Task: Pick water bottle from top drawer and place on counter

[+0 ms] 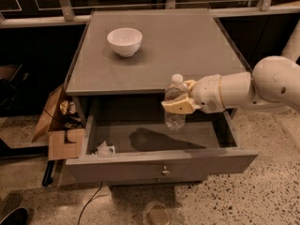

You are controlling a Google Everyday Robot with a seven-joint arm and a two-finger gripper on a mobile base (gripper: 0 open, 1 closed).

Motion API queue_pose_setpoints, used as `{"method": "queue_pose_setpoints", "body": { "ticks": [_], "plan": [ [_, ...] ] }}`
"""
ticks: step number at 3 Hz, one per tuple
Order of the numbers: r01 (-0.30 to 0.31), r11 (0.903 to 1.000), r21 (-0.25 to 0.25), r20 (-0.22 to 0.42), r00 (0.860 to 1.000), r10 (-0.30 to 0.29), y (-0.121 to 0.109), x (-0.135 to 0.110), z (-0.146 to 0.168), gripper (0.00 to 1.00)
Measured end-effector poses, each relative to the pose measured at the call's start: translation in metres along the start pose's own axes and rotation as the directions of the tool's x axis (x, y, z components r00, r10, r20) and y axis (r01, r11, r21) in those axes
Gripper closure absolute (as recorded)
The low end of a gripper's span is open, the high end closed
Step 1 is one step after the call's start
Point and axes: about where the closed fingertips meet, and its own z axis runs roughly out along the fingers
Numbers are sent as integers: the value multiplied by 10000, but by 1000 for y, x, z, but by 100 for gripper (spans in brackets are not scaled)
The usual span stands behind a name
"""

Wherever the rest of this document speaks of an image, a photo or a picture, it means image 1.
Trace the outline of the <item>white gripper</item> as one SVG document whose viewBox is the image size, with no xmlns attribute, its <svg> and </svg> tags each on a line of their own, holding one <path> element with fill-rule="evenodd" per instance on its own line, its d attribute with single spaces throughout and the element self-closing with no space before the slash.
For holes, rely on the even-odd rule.
<svg viewBox="0 0 300 225">
<path fill-rule="evenodd" d="M 191 97 L 180 100 L 162 101 L 167 113 L 192 114 L 196 110 L 203 113 L 221 113 L 225 110 L 220 96 L 220 75 L 206 76 L 198 80 L 184 81 L 186 91 Z"/>
</svg>

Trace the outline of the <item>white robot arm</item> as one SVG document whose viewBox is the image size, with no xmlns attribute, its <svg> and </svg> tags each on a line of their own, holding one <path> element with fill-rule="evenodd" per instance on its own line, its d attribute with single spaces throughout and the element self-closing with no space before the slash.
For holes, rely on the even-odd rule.
<svg viewBox="0 0 300 225">
<path fill-rule="evenodd" d="M 161 103 L 167 113 L 221 113 L 244 108 L 261 112 L 285 109 L 300 111 L 300 22 L 295 26 L 280 56 L 262 59 L 250 72 L 212 75 L 198 81 L 173 79 L 187 89 Z"/>
</svg>

